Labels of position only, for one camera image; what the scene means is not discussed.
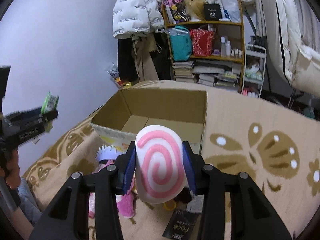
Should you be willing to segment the left hand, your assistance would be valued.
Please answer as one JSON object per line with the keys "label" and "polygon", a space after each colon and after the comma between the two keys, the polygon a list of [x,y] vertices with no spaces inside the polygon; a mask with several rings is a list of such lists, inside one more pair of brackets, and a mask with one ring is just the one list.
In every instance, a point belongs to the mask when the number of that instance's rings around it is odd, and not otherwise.
{"label": "left hand", "polygon": [[6,184],[11,189],[16,189],[20,183],[20,167],[18,164],[19,156],[18,156],[18,148],[15,148],[12,151],[12,158],[7,162],[8,174],[1,168],[1,177],[4,177]]}

